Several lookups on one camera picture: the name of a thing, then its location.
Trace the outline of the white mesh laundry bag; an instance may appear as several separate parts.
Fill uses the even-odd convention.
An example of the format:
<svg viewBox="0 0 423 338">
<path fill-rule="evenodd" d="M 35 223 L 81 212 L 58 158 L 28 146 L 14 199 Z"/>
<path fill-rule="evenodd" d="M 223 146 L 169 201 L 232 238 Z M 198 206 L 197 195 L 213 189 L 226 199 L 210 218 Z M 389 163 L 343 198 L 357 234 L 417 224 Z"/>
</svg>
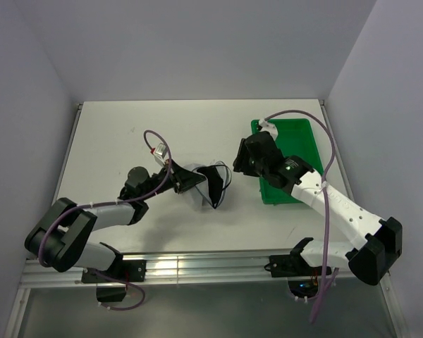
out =
<svg viewBox="0 0 423 338">
<path fill-rule="evenodd" d="M 231 169 L 223 161 L 208 164 L 190 163 L 185 168 L 205 178 L 182 194 L 183 200 L 195 211 L 217 209 L 225 199 L 232 180 Z"/>
</svg>

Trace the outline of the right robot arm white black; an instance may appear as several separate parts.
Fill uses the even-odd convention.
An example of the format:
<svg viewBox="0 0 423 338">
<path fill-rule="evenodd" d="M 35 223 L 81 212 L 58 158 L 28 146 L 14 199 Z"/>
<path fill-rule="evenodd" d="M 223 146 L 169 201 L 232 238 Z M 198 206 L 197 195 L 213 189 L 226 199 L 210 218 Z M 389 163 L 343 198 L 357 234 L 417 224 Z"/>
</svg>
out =
<svg viewBox="0 0 423 338">
<path fill-rule="evenodd" d="M 296 277 L 331 269 L 350 270 L 368 285 L 377 285 L 402 253 L 403 226 L 370 213 L 322 180 L 298 156 L 285 157 L 268 132 L 242 139 L 233 163 L 237 173 L 260 177 L 269 185 L 303 202 L 326 223 L 335 225 L 344 242 L 306 237 L 286 256 L 271 256 L 267 270 L 272 277 Z"/>
</svg>

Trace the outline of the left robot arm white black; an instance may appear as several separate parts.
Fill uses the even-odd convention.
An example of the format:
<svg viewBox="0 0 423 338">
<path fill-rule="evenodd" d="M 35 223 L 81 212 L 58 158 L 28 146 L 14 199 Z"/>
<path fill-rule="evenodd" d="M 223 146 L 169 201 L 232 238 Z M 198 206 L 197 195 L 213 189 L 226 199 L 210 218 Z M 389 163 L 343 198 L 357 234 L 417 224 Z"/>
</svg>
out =
<svg viewBox="0 0 423 338">
<path fill-rule="evenodd" d="M 116 201 L 79 206 L 68 198 L 58 199 L 30 231 L 24 247 L 59 273 L 79 267 L 115 281 L 126 269 L 123 254 L 108 244 L 93 244 L 91 233 L 115 225 L 134 225 L 149 210 L 147 199 L 170 189 L 182 194 L 205 180 L 204 175 L 177 163 L 166 164 L 153 175 L 143 167 L 134 167 Z"/>
</svg>

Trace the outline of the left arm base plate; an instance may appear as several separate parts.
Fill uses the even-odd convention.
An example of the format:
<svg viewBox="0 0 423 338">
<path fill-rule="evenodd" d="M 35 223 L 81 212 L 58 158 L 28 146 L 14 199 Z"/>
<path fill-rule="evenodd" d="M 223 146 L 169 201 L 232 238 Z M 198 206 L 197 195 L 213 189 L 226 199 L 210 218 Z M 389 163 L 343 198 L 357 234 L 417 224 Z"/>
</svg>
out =
<svg viewBox="0 0 423 338">
<path fill-rule="evenodd" d="M 99 271 L 99 274 L 93 269 L 88 268 L 87 272 L 82 273 L 81 282 L 84 284 L 105 283 L 109 280 L 102 277 L 110 277 L 112 280 L 124 282 L 143 282 L 145 280 L 147 261 L 144 259 L 124 260 L 112 263 L 111 267 L 105 271 Z"/>
</svg>

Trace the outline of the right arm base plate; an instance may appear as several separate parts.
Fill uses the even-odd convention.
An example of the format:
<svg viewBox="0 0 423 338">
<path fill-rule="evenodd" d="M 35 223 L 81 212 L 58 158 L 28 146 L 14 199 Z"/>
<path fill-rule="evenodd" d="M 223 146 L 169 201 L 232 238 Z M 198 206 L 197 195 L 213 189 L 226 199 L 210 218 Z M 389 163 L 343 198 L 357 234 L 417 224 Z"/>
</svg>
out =
<svg viewBox="0 0 423 338">
<path fill-rule="evenodd" d="M 321 275 L 322 266 L 310 266 L 298 253 L 271 255 L 264 270 L 277 277 L 314 277 Z"/>
</svg>

